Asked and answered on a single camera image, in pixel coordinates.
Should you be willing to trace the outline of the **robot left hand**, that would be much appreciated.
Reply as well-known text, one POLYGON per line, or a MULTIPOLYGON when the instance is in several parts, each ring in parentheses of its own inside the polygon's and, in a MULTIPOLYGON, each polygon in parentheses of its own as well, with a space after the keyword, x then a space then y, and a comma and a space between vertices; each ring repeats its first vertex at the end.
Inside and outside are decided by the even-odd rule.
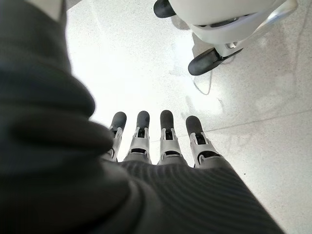
POLYGON ((138 145, 114 150, 126 115, 106 128, 72 76, 63 0, 0 3, 0 231, 3 234, 280 234, 282 229, 206 138, 186 127, 195 160, 160 116, 157 165, 138 145))

